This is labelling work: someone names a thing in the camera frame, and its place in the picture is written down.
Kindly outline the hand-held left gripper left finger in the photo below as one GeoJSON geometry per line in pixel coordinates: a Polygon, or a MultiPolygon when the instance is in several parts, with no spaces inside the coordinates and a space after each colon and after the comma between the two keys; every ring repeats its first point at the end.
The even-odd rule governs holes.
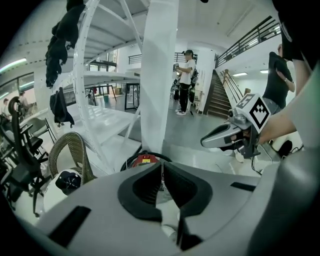
{"type": "Polygon", "coordinates": [[[146,170],[124,180],[117,191],[122,207],[133,217],[153,222],[162,221],[162,213],[156,208],[157,194],[162,184],[162,166],[147,164],[146,170]]]}

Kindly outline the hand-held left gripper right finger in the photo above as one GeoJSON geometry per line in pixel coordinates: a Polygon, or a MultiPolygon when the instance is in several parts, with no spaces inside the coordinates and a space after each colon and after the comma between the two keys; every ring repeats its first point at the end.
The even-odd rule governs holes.
{"type": "Polygon", "coordinates": [[[181,216],[199,215],[210,203],[213,190],[204,179],[169,162],[163,166],[163,175],[164,184],[180,209],[181,216]]]}

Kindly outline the person's right hand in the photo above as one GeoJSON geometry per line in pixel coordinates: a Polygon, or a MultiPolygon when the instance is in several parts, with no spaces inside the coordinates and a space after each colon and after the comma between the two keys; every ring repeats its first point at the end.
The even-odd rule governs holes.
{"type": "Polygon", "coordinates": [[[237,140],[241,140],[243,138],[248,138],[250,139],[251,137],[251,131],[249,129],[247,130],[243,130],[242,133],[237,133],[237,134],[234,134],[230,137],[231,141],[237,141],[237,140]]]}

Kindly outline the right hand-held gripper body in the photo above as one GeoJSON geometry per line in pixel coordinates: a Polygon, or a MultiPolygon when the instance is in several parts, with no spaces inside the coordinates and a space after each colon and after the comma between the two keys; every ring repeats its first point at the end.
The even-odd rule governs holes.
{"type": "Polygon", "coordinates": [[[238,151],[244,158],[258,156],[257,144],[260,134],[271,112],[258,93],[247,93],[228,111],[227,121],[201,138],[200,144],[207,149],[219,148],[222,151],[238,151]],[[250,139],[231,141],[231,136],[250,130],[250,139]]]}

